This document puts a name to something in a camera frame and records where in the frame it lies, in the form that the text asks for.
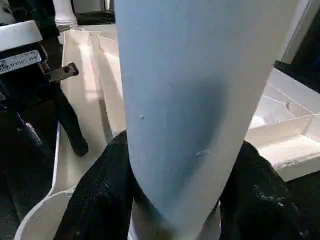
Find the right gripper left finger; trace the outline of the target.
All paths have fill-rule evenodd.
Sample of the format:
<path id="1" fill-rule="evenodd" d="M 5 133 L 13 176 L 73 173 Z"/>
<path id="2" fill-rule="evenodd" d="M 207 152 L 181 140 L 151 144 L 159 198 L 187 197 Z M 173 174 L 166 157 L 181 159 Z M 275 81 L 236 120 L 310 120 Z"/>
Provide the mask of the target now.
<path id="1" fill-rule="evenodd" d="M 54 239 L 126 240 L 135 188 L 124 130 L 80 179 Z"/>

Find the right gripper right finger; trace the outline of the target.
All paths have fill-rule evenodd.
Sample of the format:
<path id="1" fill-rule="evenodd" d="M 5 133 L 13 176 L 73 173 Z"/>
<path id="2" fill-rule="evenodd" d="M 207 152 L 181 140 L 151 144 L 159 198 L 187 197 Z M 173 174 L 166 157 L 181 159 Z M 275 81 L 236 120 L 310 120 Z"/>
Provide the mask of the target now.
<path id="1" fill-rule="evenodd" d="M 285 181 L 244 141 L 220 197 L 222 240 L 318 240 Z"/>

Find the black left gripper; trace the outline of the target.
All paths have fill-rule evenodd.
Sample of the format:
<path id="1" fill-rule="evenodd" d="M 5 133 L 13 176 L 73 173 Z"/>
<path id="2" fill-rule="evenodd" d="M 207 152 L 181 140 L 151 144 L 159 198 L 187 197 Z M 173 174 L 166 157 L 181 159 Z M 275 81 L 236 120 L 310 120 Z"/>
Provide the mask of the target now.
<path id="1" fill-rule="evenodd" d="M 51 167 L 54 152 L 35 127 L 24 119 L 23 114 L 28 109 L 51 101 L 74 153 L 84 157 L 89 146 L 78 117 L 61 89 L 62 81 L 80 72 L 74 63 L 52 70 L 47 61 L 48 54 L 40 41 L 0 52 L 0 111 L 9 115 L 27 146 L 45 166 Z"/>

